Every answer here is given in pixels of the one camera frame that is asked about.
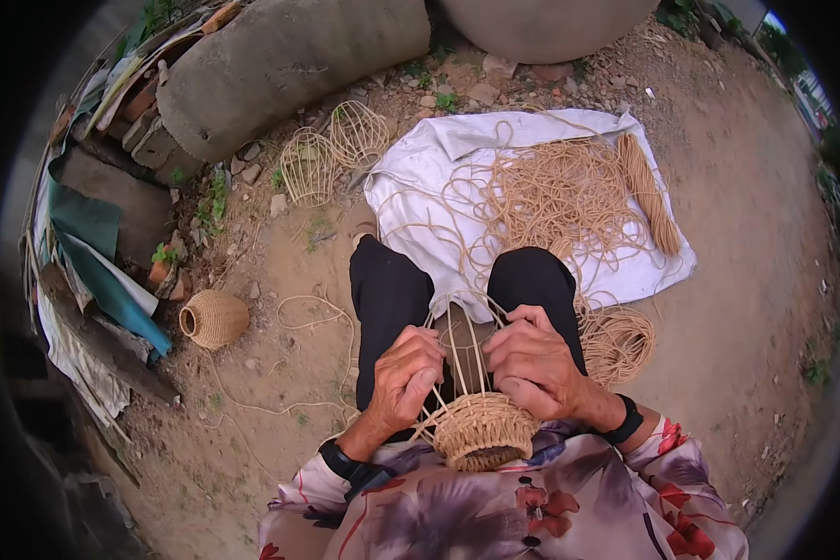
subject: dirt ground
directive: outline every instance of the dirt ground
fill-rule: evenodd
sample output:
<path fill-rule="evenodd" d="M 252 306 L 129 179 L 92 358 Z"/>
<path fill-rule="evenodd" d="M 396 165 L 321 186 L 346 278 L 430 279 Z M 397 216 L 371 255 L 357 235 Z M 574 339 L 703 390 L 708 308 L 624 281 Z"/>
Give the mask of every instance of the dirt ground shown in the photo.
<path fill-rule="evenodd" d="M 577 65 L 576 81 L 586 87 L 575 95 L 553 95 L 562 81 L 546 82 L 522 65 L 510 83 L 497 83 L 481 72 L 482 56 L 458 46 L 442 64 L 423 61 L 435 84 L 459 95 L 459 112 L 516 100 L 613 112 L 627 103 L 646 127 L 699 265 L 690 279 L 633 304 L 654 322 L 657 350 L 618 390 L 701 440 L 713 484 L 745 526 L 783 476 L 818 396 L 801 375 L 806 342 L 814 337 L 815 353 L 826 355 L 838 317 L 839 264 L 805 124 L 744 51 L 713 53 L 652 18 L 588 57 L 584 79 Z M 400 69 L 384 87 L 371 79 L 353 86 L 398 123 L 399 135 L 418 120 L 422 95 L 402 76 Z M 635 77 L 639 87 L 617 88 L 610 84 L 617 76 Z M 472 107 L 465 95 L 479 82 L 509 95 L 491 109 Z M 297 118 L 304 124 L 313 114 L 309 107 Z M 277 480 L 290 478 L 353 411 L 359 333 L 344 223 L 360 195 L 339 192 L 319 209 L 291 207 L 269 218 L 274 159 L 299 125 L 284 123 L 262 143 L 261 179 L 254 187 L 237 182 L 210 248 L 190 246 L 194 285 L 212 280 L 243 298 L 250 329 L 210 354 L 172 326 L 176 350 L 161 367 L 184 406 L 160 409 L 135 395 L 123 413 L 133 441 L 123 460 L 139 488 L 103 464 L 162 557 L 255 557 L 256 524 Z M 180 202 L 182 230 L 192 216 L 187 204 Z M 335 238 L 310 241 L 325 233 Z M 173 317 L 176 308 L 167 311 Z M 280 414 L 297 402 L 323 404 Z"/>

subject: white tarp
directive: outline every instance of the white tarp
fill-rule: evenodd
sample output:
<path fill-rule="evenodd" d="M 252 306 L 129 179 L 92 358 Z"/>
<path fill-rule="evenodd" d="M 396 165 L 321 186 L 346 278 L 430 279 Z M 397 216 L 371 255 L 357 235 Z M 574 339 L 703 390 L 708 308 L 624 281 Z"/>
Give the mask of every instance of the white tarp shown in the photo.
<path fill-rule="evenodd" d="M 492 252 L 481 247 L 473 249 L 471 256 L 476 263 L 471 263 L 469 256 L 459 247 L 472 247 L 485 236 L 485 224 L 472 216 L 474 203 L 483 200 L 478 186 L 488 177 L 480 173 L 479 168 L 468 164 L 491 165 L 495 149 L 520 148 L 593 135 L 590 130 L 563 121 L 596 131 L 613 143 L 616 143 L 619 133 L 631 133 L 647 155 L 672 217 L 665 183 L 644 136 L 644 127 L 636 118 L 629 113 L 616 117 L 572 108 L 551 111 L 550 114 L 562 120 L 547 114 L 518 111 L 427 118 L 393 144 L 371 170 L 364 184 L 364 194 L 379 219 L 381 239 L 395 251 L 407 255 L 432 277 L 435 316 L 445 310 L 444 300 L 439 301 L 441 297 L 459 290 L 484 291 L 488 285 L 487 273 L 477 277 L 477 271 L 490 268 L 492 255 L 499 252 L 500 247 L 493 247 Z M 470 179 L 471 176 L 475 183 L 456 181 L 445 189 L 447 206 L 455 210 L 449 211 L 443 202 L 443 188 L 453 177 Z M 629 207 L 643 217 L 643 212 L 631 196 Z M 439 227 L 430 230 L 410 224 Z M 635 228 L 634 224 L 626 225 L 629 233 Z M 596 259 L 588 259 L 581 266 L 583 284 L 578 289 L 583 295 L 591 297 L 594 308 L 652 296 L 691 276 L 697 255 L 684 236 L 681 240 L 681 252 L 670 259 L 656 249 L 650 235 L 649 251 L 635 254 L 635 249 L 621 248 L 616 252 L 623 259 L 618 265 L 598 267 Z M 578 280 L 577 271 L 573 270 L 569 261 L 567 265 Z M 605 296 L 605 293 L 612 294 L 616 300 Z M 458 301 L 474 321 L 491 320 L 488 310 L 475 297 L 460 297 L 457 294 L 450 299 Z"/>

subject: wooden stick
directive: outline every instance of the wooden stick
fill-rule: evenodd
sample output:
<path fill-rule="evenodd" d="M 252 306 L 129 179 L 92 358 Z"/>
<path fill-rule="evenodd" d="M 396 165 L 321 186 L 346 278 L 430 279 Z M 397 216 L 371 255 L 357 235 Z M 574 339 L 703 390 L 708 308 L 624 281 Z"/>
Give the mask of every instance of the wooden stick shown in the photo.
<path fill-rule="evenodd" d="M 56 313 L 115 378 L 157 404 L 172 407 L 180 404 L 180 394 L 174 387 L 146 369 L 135 353 L 124 348 L 96 319 L 78 310 L 75 297 L 55 263 L 47 263 L 39 276 L 44 296 L 56 308 Z"/>

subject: black watch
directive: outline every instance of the black watch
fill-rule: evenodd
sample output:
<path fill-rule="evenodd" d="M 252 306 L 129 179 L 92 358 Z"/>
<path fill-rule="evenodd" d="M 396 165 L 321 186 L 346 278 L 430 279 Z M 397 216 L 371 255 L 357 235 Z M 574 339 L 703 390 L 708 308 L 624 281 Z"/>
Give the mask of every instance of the black watch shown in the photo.
<path fill-rule="evenodd" d="M 593 430 L 595 434 L 603 437 L 611 445 L 619 445 L 629 439 L 632 434 L 638 431 L 638 428 L 644 422 L 644 417 L 638 412 L 638 405 L 635 404 L 634 400 L 618 393 L 616 393 L 616 396 L 621 398 L 625 403 L 625 420 L 623 420 L 623 423 L 615 430 L 609 432 Z"/>
<path fill-rule="evenodd" d="M 344 478 L 352 485 L 352 488 L 346 493 L 346 502 L 351 502 L 352 498 L 357 496 L 359 492 L 381 487 L 394 476 L 397 476 L 397 473 L 389 467 L 349 458 L 336 445 L 335 439 L 324 442 L 318 453 L 321 454 L 323 461 L 333 471 L 333 474 Z"/>

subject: floral blouse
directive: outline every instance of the floral blouse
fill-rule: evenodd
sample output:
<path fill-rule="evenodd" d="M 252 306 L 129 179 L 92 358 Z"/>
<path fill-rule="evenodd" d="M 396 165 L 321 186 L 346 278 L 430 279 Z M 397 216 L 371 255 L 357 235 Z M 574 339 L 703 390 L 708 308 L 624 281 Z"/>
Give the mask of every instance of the floral blouse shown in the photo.
<path fill-rule="evenodd" d="M 661 418 L 624 457 L 570 420 L 544 422 L 528 460 L 458 472 L 425 442 L 373 462 L 399 474 L 346 504 L 348 482 L 314 456 L 259 523 L 259 560 L 746 558 L 709 485 L 700 443 Z"/>

